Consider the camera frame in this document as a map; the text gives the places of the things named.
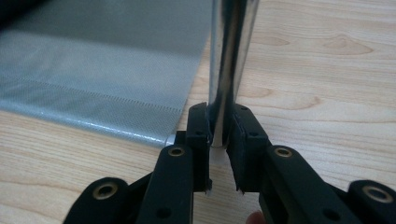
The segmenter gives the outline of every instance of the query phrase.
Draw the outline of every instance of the wooden table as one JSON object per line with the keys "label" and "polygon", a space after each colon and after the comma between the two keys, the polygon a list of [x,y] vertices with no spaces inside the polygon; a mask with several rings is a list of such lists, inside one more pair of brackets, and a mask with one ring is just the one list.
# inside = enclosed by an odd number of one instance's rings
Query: wooden table
{"label": "wooden table", "polygon": [[[187,109],[207,99],[209,48]],[[373,179],[396,189],[396,2],[262,1],[240,87],[272,142],[297,149],[324,180],[346,189]],[[0,222],[61,223],[94,180],[129,183],[159,150],[0,112]],[[211,165],[210,197],[195,223],[244,223],[257,194],[234,191],[228,164]]]}

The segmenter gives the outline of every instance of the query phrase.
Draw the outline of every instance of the metal tube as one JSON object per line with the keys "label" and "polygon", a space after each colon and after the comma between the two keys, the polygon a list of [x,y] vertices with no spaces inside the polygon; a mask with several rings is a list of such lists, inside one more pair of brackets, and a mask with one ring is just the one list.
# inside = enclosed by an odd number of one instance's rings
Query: metal tube
{"label": "metal tube", "polygon": [[259,0],[214,0],[208,119],[212,147],[227,145]]}

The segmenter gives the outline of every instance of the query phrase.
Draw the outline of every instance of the gray fabric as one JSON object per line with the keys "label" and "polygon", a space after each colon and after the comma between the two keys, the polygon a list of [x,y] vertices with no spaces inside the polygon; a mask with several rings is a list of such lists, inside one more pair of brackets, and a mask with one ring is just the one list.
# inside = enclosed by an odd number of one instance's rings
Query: gray fabric
{"label": "gray fabric", "polygon": [[210,0],[52,0],[0,33],[0,108],[162,147]]}

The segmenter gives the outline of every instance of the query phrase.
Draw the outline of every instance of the wooden surface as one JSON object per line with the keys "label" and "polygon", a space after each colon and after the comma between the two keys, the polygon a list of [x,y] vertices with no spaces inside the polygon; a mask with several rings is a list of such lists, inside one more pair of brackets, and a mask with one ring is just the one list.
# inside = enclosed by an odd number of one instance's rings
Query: wooden surface
{"label": "wooden surface", "polygon": [[[207,99],[209,49],[186,111]],[[272,142],[297,149],[329,183],[373,179],[396,189],[396,2],[262,1],[238,103]],[[159,150],[0,112],[0,222],[61,223],[94,180],[128,183]],[[234,191],[212,165],[210,197],[195,194],[194,223],[244,223],[256,194]]]}

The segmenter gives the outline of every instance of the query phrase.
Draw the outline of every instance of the shiny metal cylinder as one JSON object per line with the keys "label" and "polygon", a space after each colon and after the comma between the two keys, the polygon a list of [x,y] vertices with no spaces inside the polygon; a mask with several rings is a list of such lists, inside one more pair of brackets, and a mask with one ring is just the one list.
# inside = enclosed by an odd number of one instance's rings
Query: shiny metal cylinder
{"label": "shiny metal cylinder", "polygon": [[213,0],[208,119],[212,147],[227,145],[259,0]]}

